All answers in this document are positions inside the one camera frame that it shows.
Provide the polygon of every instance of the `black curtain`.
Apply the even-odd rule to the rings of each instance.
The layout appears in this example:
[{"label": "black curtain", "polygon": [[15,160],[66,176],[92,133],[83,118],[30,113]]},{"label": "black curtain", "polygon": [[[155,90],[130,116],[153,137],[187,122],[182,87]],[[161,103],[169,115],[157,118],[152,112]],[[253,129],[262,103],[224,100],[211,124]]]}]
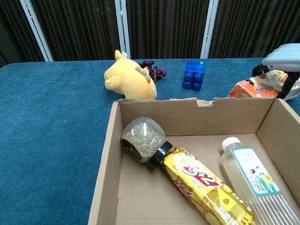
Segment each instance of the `black curtain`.
[{"label": "black curtain", "polygon": [[265,57],[300,43],[300,0],[219,0],[209,58]]},{"label": "black curtain", "polygon": [[131,58],[199,58],[208,4],[208,0],[127,0]]},{"label": "black curtain", "polygon": [[0,0],[0,67],[44,61],[19,0]]},{"label": "black curtain", "polygon": [[31,0],[54,60],[113,59],[120,49],[113,0]]}]

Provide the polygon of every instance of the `seeds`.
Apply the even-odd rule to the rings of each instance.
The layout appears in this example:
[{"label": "seeds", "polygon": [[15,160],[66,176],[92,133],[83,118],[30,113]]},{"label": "seeds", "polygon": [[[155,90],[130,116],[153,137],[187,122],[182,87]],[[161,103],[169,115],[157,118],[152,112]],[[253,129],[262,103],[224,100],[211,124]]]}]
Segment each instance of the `seeds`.
[{"label": "seeds", "polygon": [[129,141],[146,161],[153,156],[165,142],[165,136],[145,122],[138,122],[131,127],[122,139]]}]

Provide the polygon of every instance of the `red logo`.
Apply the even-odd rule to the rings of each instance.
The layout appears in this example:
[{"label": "red logo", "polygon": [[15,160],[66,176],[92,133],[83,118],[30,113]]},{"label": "red logo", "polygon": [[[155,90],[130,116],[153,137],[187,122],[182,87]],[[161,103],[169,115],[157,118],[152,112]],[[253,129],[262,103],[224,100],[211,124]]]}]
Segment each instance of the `red logo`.
[{"label": "red logo", "polygon": [[217,179],[213,176],[209,176],[204,172],[201,172],[199,168],[192,166],[185,166],[182,171],[187,175],[195,177],[200,183],[207,188],[220,187],[222,184],[217,182]]},{"label": "red logo", "polygon": [[179,188],[179,190],[185,194],[185,195],[192,195],[193,192],[190,192],[184,185],[183,183],[179,180],[179,179],[175,179],[173,180],[174,183],[177,185],[177,187]]}]

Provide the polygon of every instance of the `plush toy tail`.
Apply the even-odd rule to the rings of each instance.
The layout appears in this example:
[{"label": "plush toy tail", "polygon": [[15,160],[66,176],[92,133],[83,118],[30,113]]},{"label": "plush toy tail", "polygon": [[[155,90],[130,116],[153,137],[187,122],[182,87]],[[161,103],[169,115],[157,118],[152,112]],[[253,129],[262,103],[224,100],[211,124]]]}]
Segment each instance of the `plush toy tail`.
[{"label": "plush toy tail", "polygon": [[116,50],[116,51],[114,52],[114,57],[115,57],[116,60],[119,60],[119,59],[122,59],[122,58],[123,58],[122,53],[120,53],[119,50]]},{"label": "plush toy tail", "polygon": [[136,71],[140,72],[140,74],[142,74],[145,78],[146,78],[146,81],[148,83],[150,83],[151,81],[151,77],[149,76],[149,74],[147,73],[146,69],[142,69],[140,66],[137,66],[135,68]]}]

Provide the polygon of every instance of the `bottle label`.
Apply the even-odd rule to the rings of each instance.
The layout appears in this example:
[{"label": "bottle label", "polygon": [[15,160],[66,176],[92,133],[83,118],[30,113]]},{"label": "bottle label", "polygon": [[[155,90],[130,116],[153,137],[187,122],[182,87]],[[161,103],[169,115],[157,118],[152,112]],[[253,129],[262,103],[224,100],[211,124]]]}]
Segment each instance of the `bottle label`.
[{"label": "bottle label", "polygon": [[252,148],[236,148],[231,152],[256,195],[281,192]]}]

